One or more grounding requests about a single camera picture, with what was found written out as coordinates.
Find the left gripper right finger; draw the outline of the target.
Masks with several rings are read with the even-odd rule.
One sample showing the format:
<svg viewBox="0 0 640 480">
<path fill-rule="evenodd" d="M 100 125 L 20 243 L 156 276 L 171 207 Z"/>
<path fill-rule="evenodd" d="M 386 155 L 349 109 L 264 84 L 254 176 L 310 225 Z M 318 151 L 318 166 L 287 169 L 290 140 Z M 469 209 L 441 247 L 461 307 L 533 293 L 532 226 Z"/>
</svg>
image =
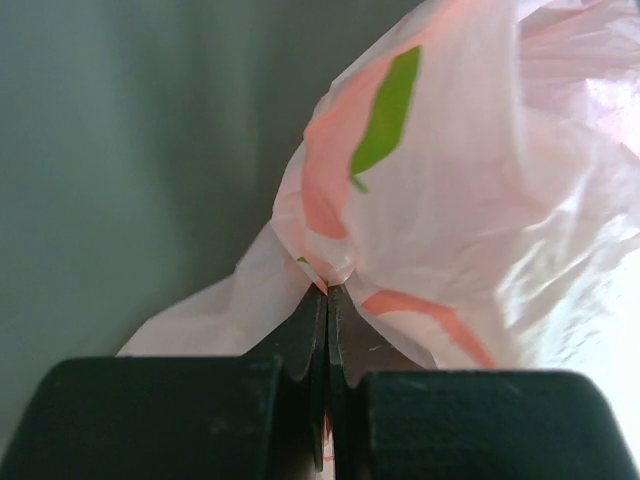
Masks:
<svg viewBox="0 0 640 480">
<path fill-rule="evenodd" d="M 558 370 L 423 369 L 327 296 L 329 417 L 339 479 L 635 479 L 596 385 Z"/>
</svg>

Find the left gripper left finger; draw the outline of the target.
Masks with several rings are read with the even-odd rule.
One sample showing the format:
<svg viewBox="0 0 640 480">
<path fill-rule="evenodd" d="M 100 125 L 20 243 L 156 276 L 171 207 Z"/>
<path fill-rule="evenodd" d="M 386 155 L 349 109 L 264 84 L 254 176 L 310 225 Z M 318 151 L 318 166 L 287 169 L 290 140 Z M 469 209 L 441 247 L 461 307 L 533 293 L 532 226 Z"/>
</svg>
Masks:
<svg viewBox="0 0 640 480">
<path fill-rule="evenodd" d="M 327 300 L 310 288 L 240 356 L 63 361 L 39 383 L 5 479 L 311 479 L 323 467 Z"/>
</svg>

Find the pink printed plastic bag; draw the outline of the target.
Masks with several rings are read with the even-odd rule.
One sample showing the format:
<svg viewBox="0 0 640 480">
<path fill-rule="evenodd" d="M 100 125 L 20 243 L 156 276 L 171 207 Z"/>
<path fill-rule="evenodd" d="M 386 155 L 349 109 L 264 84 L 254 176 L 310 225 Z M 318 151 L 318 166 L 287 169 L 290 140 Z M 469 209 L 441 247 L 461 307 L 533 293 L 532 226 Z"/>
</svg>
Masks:
<svg viewBox="0 0 640 480">
<path fill-rule="evenodd" d="M 343 72 L 234 274 L 126 355 L 235 353 L 310 286 L 444 368 L 639 362 L 639 12 L 426 1 Z"/>
</svg>

